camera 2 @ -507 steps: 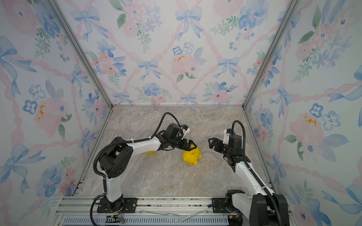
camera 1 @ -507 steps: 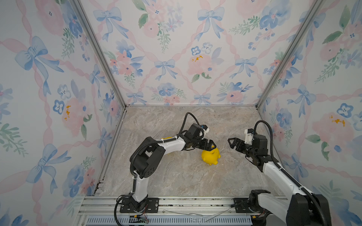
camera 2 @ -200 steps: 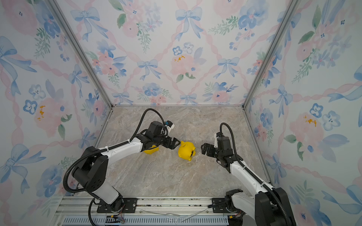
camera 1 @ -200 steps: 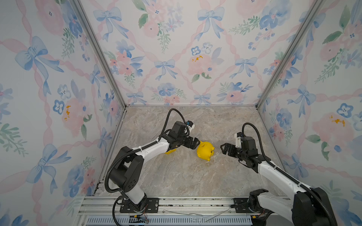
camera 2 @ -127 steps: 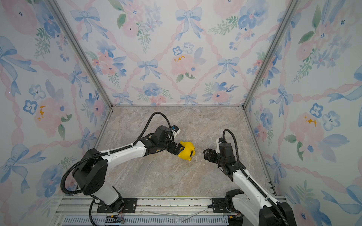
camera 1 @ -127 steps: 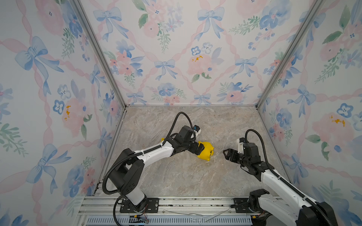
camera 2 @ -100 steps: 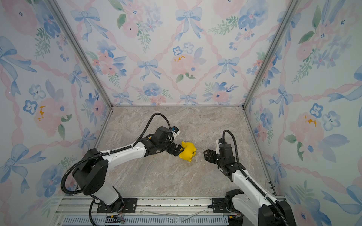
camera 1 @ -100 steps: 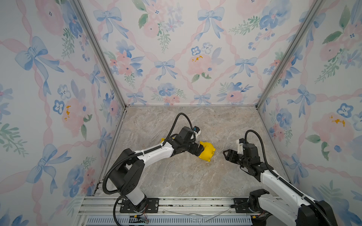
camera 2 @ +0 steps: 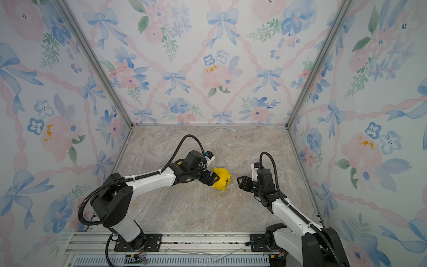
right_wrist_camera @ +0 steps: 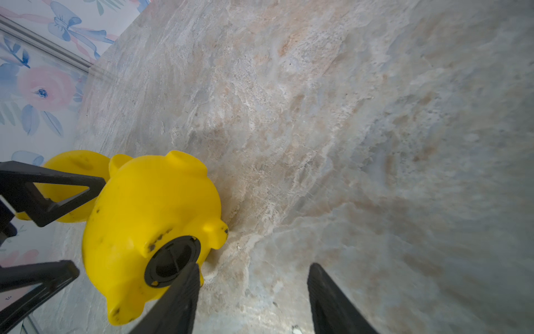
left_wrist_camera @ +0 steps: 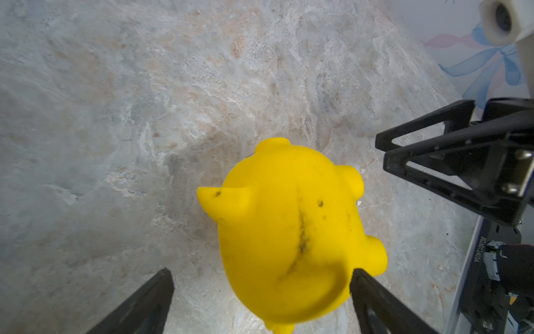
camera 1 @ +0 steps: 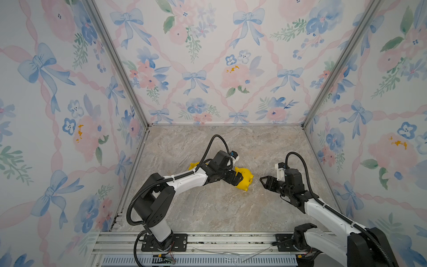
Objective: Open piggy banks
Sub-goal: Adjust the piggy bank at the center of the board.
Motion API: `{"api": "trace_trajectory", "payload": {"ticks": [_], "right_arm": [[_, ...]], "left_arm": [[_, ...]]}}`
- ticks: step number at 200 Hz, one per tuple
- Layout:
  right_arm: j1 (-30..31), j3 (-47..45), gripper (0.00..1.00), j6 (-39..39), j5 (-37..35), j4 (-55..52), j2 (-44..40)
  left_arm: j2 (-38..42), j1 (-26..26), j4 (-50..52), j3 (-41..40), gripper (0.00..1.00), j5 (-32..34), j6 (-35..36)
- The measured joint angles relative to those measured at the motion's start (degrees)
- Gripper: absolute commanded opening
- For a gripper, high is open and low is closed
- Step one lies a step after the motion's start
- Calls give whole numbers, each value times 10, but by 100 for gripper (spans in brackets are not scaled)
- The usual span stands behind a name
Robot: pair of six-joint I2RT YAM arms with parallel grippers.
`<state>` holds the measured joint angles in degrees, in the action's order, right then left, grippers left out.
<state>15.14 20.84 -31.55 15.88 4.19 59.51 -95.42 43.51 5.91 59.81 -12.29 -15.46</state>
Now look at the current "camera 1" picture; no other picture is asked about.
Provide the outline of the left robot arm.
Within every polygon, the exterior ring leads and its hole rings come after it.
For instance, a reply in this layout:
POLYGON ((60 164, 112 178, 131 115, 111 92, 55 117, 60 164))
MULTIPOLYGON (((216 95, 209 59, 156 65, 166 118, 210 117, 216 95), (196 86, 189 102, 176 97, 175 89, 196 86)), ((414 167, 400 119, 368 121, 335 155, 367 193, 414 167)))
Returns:
POLYGON ((221 150, 213 159, 202 159, 186 172, 171 176, 161 176, 157 172, 151 174, 130 201, 126 211, 127 223, 142 225, 162 246, 172 242, 174 233, 166 222, 166 215, 173 198, 218 181, 238 186, 243 180, 243 174, 234 169, 238 159, 237 152, 221 150))

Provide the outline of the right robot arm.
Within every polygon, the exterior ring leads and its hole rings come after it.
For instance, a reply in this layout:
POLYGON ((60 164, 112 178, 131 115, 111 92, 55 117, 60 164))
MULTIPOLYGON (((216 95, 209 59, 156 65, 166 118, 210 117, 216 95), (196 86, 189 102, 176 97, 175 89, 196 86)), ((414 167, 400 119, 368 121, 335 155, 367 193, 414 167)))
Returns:
POLYGON ((396 267, 397 259, 387 236, 377 227, 367 228, 347 218, 305 189, 297 169, 279 169, 281 178, 260 178, 262 186, 309 215, 331 232, 312 223, 295 227, 291 239, 276 241, 278 248, 320 251, 344 267, 396 267))

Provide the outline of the yellow piggy bank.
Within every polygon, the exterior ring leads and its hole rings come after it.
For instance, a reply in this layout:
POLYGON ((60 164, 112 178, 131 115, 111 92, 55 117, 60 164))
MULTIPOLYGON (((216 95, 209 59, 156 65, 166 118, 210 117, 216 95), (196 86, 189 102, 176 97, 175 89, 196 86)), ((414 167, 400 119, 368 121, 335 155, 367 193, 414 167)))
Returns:
POLYGON ((196 168, 198 165, 199 165, 199 162, 191 163, 190 167, 189 167, 189 170, 192 170, 192 169, 196 168))
POLYGON ((238 168, 238 167, 235 167, 235 171, 237 175, 241 175, 241 181, 238 183, 236 188, 243 191, 248 191, 249 186, 252 184, 252 181, 254 178, 252 172, 247 168, 238 168))

